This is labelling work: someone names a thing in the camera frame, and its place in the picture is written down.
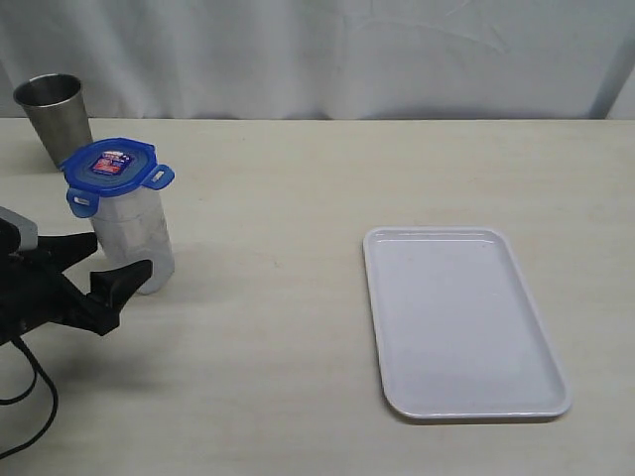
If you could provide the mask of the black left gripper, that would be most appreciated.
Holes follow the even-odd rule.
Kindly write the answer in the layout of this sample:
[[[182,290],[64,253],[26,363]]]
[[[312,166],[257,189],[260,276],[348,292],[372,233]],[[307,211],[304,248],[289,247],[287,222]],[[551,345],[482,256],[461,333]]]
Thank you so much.
[[[83,294],[64,271],[97,248],[95,233],[84,232],[39,236],[33,250],[1,254],[1,343],[49,322],[99,336],[117,328],[125,304],[152,277],[153,263],[91,272],[90,290]]]

